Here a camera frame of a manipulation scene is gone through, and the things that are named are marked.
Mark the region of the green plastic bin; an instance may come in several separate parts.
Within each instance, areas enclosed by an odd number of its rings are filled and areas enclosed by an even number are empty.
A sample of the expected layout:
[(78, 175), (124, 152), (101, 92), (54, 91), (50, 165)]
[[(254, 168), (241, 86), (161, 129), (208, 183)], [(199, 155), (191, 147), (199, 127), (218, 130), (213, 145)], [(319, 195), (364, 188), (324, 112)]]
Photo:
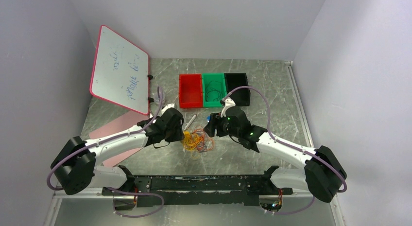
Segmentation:
[(203, 73), (203, 107), (222, 107), (220, 101), (227, 95), (223, 73)]

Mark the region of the red plastic bin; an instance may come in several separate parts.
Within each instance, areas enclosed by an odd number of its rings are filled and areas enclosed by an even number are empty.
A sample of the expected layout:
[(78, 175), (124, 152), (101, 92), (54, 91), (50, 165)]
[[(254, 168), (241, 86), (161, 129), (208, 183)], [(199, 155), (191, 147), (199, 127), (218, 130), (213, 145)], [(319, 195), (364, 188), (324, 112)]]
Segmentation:
[(201, 74), (180, 74), (178, 81), (179, 107), (203, 108), (203, 85)]

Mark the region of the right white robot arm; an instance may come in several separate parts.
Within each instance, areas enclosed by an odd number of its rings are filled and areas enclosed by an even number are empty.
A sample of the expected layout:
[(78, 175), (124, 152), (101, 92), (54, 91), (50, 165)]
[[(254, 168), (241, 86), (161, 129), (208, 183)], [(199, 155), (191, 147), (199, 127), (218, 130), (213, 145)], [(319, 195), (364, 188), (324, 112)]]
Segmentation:
[(330, 148), (314, 149), (271, 136), (266, 128), (251, 124), (238, 106), (226, 110), (225, 115), (212, 113), (204, 131), (209, 137), (229, 136), (248, 150), (272, 155), (293, 165), (294, 169), (276, 168), (269, 172), (270, 176), (262, 181), (262, 188), (268, 194), (282, 188), (299, 189), (330, 203), (347, 178)]

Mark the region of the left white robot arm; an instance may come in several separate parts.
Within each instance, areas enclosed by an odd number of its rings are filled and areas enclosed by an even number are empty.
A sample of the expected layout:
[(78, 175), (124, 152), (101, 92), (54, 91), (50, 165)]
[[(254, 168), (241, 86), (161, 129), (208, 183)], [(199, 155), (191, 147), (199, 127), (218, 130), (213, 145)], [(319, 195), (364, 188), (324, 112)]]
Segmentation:
[(135, 177), (124, 166), (106, 167), (102, 163), (114, 156), (135, 148), (180, 141), (184, 137), (184, 118), (172, 106), (132, 127), (110, 136), (82, 140), (79, 136), (67, 141), (51, 163), (47, 185), (67, 195), (77, 194), (87, 188), (106, 188), (127, 195), (138, 192)]

